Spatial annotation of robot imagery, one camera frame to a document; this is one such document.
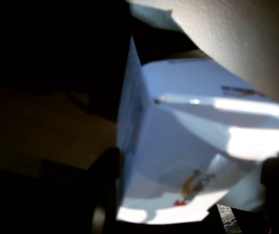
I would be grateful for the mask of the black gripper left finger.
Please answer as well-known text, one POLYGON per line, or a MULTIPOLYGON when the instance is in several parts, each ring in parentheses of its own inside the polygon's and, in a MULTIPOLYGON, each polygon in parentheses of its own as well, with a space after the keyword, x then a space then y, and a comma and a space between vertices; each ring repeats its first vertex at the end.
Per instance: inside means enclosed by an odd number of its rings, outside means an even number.
POLYGON ((113 234, 116 231, 120 169, 121 153, 117 147, 105 150, 90 167, 94 189, 92 234, 113 234))

